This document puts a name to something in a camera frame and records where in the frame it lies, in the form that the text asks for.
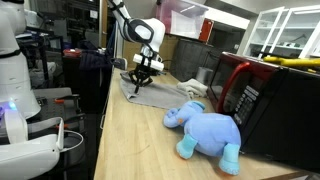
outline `microwave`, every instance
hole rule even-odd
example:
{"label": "microwave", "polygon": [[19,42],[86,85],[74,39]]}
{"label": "microwave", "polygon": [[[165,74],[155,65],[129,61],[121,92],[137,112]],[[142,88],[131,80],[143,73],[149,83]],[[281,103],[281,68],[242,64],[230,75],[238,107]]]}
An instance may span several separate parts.
{"label": "microwave", "polygon": [[207,94],[233,118],[241,152],[320,170],[320,76],[223,52]]}

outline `white cabinet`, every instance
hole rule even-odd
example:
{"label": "white cabinet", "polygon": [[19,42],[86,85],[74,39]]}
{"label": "white cabinet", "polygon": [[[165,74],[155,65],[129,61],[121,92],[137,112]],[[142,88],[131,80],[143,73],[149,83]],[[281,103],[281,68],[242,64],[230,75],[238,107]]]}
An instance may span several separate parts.
{"label": "white cabinet", "polygon": [[261,52],[309,57],[319,43],[320,5],[261,12],[245,47],[244,56],[261,58]]}

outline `elephant foot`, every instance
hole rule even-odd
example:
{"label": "elephant foot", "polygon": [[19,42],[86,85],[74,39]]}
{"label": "elephant foot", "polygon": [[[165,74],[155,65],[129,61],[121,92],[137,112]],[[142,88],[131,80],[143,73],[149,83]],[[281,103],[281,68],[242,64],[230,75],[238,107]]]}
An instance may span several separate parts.
{"label": "elephant foot", "polygon": [[231,175],[239,174],[239,149],[240,146],[236,144],[227,144],[224,147],[223,156],[219,162],[219,167],[222,171]]}
{"label": "elephant foot", "polygon": [[193,139],[189,134],[184,135],[183,139],[177,144],[177,152],[184,159],[189,159],[196,147],[198,141]]}

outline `wooden countertop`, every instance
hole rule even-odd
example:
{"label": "wooden countertop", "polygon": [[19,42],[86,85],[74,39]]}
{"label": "wooden countertop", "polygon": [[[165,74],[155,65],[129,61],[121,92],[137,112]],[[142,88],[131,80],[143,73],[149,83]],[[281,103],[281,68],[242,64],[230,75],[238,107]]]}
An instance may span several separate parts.
{"label": "wooden countertop", "polygon": [[[170,74],[154,82],[177,84]],[[205,112],[213,112],[208,99]],[[219,158],[195,151],[184,160],[175,151],[183,128],[168,129],[162,119],[167,110],[130,103],[120,89],[120,70],[115,69],[96,165],[97,180],[263,179],[297,170],[261,157],[240,155],[240,174],[228,176],[218,168]]]}

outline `stuffed elephant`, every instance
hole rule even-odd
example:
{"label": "stuffed elephant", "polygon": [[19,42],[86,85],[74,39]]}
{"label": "stuffed elephant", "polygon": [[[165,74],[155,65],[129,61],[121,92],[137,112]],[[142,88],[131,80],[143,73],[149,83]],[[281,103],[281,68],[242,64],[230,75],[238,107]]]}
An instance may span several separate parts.
{"label": "stuffed elephant", "polygon": [[238,175],[241,138],[237,125],[230,116],[203,113],[204,109],[201,102],[189,101],[166,113],[163,120],[166,127],[184,127],[185,135],[176,145],[178,153],[188,159],[195,149],[208,156],[221,157],[221,170]]}

